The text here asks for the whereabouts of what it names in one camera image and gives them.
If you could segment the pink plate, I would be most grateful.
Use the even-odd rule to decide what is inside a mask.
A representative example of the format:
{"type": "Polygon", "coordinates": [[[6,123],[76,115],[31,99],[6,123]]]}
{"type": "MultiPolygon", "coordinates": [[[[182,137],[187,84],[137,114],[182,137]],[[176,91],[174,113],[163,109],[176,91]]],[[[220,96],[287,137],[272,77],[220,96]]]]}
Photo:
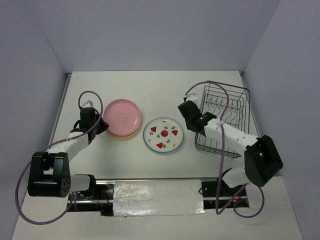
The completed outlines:
{"type": "Polygon", "coordinates": [[[142,114],[134,102],[128,99],[116,99],[105,108],[103,120],[108,123],[110,132],[125,136],[140,127],[142,114]]]}

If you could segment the white strawberry plate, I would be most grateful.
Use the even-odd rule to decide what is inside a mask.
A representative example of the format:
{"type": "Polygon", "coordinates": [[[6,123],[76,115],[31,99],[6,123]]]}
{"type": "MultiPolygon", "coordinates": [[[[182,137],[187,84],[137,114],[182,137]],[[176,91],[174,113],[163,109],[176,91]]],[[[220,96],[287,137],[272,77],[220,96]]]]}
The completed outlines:
{"type": "Polygon", "coordinates": [[[184,132],[176,120],[170,117],[158,117],[144,127],[142,137],[151,151],[167,154],[182,144],[184,132]]]}

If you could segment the wire dish rack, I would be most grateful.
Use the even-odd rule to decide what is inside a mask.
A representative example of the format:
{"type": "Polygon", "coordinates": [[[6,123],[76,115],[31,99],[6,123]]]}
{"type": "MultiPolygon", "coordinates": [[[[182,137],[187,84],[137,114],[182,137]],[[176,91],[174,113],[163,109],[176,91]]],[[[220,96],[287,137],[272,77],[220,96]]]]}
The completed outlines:
{"type": "MultiPolygon", "coordinates": [[[[227,92],[229,96],[228,108],[222,120],[247,134],[250,133],[250,118],[251,118],[251,94],[250,90],[245,87],[235,86],[226,83],[218,83],[227,92]]],[[[200,102],[200,111],[202,114],[210,112],[213,115],[220,117],[227,104],[227,96],[225,92],[218,86],[212,83],[205,83],[203,86],[202,98],[200,102]]],[[[214,139],[203,136],[200,133],[195,134],[194,138],[195,149],[211,154],[221,155],[222,142],[220,139],[214,139]]],[[[234,148],[225,142],[225,157],[236,159],[242,157],[234,148]]]]}

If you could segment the yellow plate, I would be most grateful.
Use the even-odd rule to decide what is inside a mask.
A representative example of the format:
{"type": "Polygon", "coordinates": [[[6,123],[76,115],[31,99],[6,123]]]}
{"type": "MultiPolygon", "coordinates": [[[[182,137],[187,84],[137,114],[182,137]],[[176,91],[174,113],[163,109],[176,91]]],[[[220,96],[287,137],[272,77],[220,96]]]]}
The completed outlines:
{"type": "Polygon", "coordinates": [[[135,131],[133,131],[130,134],[127,134],[127,135],[117,135],[117,134],[112,133],[108,129],[106,130],[106,133],[109,136],[111,136],[113,138],[116,138],[116,139],[126,139],[126,138],[129,138],[129,137],[133,136],[139,129],[140,129],[140,126],[138,126],[135,131]]]}

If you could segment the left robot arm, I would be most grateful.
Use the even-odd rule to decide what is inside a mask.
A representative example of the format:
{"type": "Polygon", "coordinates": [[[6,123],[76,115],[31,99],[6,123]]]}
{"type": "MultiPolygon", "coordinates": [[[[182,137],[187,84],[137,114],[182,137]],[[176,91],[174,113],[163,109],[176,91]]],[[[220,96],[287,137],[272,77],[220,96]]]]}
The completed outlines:
{"type": "Polygon", "coordinates": [[[95,177],[91,174],[71,175],[70,162],[108,127],[94,107],[82,107],[80,120],[74,124],[66,141],[33,154],[28,194],[32,197],[64,198],[69,193],[80,192],[86,199],[95,198],[98,194],[95,177]]]}

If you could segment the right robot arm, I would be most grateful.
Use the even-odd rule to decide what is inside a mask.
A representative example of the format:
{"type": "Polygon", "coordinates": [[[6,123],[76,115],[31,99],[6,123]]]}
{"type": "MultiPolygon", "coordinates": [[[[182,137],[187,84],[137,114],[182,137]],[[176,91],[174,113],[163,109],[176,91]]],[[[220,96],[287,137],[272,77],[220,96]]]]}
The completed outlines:
{"type": "Polygon", "coordinates": [[[205,137],[224,140],[222,150],[231,147],[241,155],[241,162],[232,167],[218,182],[221,195],[228,196],[235,187],[252,184],[263,187],[282,168],[283,162],[271,137],[251,135],[223,122],[210,112],[201,114],[198,106],[190,100],[178,106],[186,127],[205,137]]]}

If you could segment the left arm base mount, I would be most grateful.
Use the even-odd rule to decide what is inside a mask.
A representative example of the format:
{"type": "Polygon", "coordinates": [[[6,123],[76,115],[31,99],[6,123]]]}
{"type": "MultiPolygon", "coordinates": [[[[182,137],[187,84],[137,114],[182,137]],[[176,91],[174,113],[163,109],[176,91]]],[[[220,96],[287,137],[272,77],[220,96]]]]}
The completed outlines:
{"type": "Polygon", "coordinates": [[[114,188],[114,181],[96,179],[91,174],[72,175],[68,211],[96,212],[101,216],[111,217],[114,215],[114,188]]]}

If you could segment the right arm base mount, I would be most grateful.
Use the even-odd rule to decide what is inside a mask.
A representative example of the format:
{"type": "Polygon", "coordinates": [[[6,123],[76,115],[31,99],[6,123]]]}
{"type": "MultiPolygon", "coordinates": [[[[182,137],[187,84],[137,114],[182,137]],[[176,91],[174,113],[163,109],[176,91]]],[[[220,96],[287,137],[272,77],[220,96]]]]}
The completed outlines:
{"type": "MultiPolygon", "coordinates": [[[[203,197],[203,208],[205,210],[216,208],[216,198],[218,190],[218,177],[201,178],[201,187],[198,193],[203,197]]],[[[240,190],[242,185],[230,188],[223,180],[220,186],[218,208],[221,209],[232,196],[240,190]]],[[[248,208],[249,202],[247,200],[247,192],[244,188],[239,192],[227,208],[248,208]]]]}

